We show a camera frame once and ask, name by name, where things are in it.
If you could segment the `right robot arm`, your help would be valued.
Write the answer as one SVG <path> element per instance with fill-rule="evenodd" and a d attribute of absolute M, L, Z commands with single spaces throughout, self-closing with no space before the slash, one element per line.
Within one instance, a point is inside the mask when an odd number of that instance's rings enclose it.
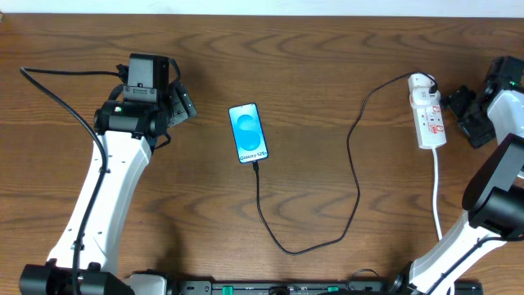
<path fill-rule="evenodd" d="M 446 294 L 484 255 L 523 240 L 523 62 L 496 57 L 482 87 L 463 86 L 441 97 L 434 82 L 409 77 L 409 100 L 418 131 L 441 135 L 440 113 L 448 109 L 473 148 L 495 139 L 498 147 L 463 193 L 463 213 L 424 256 L 403 269 L 390 294 Z"/>

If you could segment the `blue Galaxy smartphone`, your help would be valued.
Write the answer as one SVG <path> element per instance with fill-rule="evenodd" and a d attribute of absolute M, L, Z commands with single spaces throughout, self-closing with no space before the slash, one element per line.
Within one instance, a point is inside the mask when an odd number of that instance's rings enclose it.
<path fill-rule="evenodd" d="M 228 109 L 238 160 L 242 164 L 269 157 L 263 127 L 254 102 Z"/>

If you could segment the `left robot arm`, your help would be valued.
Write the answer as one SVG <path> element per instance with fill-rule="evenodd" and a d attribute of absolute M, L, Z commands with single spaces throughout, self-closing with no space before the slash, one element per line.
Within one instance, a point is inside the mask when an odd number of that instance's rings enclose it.
<path fill-rule="evenodd" d="M 169 57 L 133 53 L 119 65 L 120 79 L 90 125 L 40 83 L 93 138 L 93 154 L 71 218 L 44 265 L 28 264 L 23 294 L 176 294 L 178 284 L 158 271 L 119 279 L 120 236 L 141 174 L 168 128 L 194 117 L 196 108 Z"/>

